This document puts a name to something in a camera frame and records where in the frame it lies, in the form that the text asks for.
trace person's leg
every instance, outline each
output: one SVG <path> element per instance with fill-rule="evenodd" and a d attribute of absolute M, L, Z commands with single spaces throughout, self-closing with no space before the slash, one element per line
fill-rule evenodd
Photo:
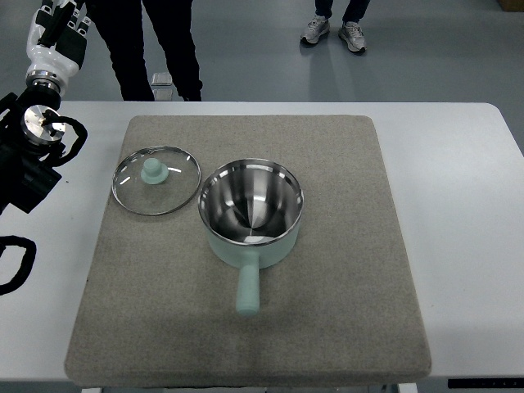
<path fill-rule="evenodd" d="M 326 19 L 331 18 L 332 5 L 333 5 L 333 0 L 314 0 L 314 6 L 316 8 L 315 14 L 318 16 L 323 16 Z"/>
<path fill-rule="evenodd" d="M 147 77 L 140 0 L 87 0 L 98 33 L 109 49 L 125 101 L 155 101 Z"/>
<path fill-rule="evenodd" d="M 368 9 L 370 0 L 351 0 L 342 17 L 342 21 L 359 23 Z"/>
<path fill-rule="evenodd" d="M 342 17 L 342 27 L 338 36 L 347 42 L 347 48 L 356 55 L 366 52 L 366 38 L 362 34 L 359 21 L 364 17 L 370 0 L 351 0 Z"/>
<path fill-rule="evenodd" d="M 315 15 L 300 35 L 302 43 L 316 44 L 320 37 L 329 33 L 329 18 L 332 16 L 333 0 L 315 0 Z"/>
<path fill-rule="evenodd" d="M 200 101 L 200 66 L 191 35 L 192 0 L 142 0 L 164 49 L 167 69 L 180 97 Z"/>

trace mint green knob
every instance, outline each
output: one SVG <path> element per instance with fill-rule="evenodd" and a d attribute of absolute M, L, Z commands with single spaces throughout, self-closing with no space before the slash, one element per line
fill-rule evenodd
<path fill-rule="evenodd" d="M 169 171 L 165 164 L 162 164 L 156 158 L 148 158 L 144 161 L 140 177 L 147 184 L 159 184 L 167 179 Z"/>

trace shoe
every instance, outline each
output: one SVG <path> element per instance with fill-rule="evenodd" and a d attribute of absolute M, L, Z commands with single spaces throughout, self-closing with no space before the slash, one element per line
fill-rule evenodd
<path fill-rule="evenodd" d="M 355 55 L 366 52 L 366 38 L 358 23 L 346 22 L 338 30 L 338 36 L 347 42 L 347 48 Z"/>
<path fill-rule="evenodd" d="M 325 16 L 315 15 L 313 20 L 308 23 L 308 27 L 305 28 L 304 33 L 300 36 L 300 40 L 303 43 L 317 43 L 318 39 L 322 34 L 326 34 L 329 31 L 329 20 Z"/>

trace cardboard box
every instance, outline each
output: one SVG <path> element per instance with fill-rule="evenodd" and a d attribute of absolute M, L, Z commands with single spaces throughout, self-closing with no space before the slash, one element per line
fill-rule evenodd
<path fill-rule="evenodd" d="M 499 0 L 500 6 L 505 11 L 523 12 L 524 0 Z"/>

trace black pants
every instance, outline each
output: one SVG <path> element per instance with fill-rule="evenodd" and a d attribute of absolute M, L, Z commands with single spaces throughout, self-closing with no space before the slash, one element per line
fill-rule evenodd
<path fill-rule="evenodd" d="M 93 22 L 109 49 L 122 98 L 154 101 L 144 61 L 142 3 L 179 96 L 200 101 L 200 67 L 191 36 L 192 0 L 87 0 Z"/>
<path fill-rule="evenodd" d="M 342 17 L 343 22 L 357 22 L 364 17 L 366 10 L 368 9 L 370 0 L 351 0 L 346 8 L 346 12 Z M 333 0 L 315 0 L 315 6 L 317 11 L 315 12 L 318 16 L 325 16 L 331 18 L 331 7 Z"/>

